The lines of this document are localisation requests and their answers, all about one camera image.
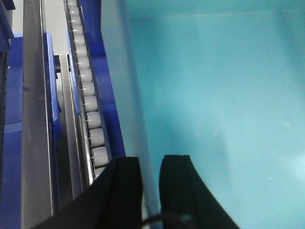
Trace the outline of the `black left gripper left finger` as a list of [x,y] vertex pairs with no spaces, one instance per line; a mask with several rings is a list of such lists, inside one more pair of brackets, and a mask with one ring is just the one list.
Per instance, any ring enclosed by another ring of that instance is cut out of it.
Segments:
[[38,229],[136,229],[142,221],[142,177],[136,157],[112,160],[94,183]]

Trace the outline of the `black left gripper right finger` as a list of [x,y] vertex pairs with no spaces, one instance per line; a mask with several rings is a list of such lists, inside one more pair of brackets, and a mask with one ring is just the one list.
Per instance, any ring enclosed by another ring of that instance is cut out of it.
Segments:
[[164,156],[159,175],[161,212],[187,216],[195,229],[237,229],[197,173],[189,155]]

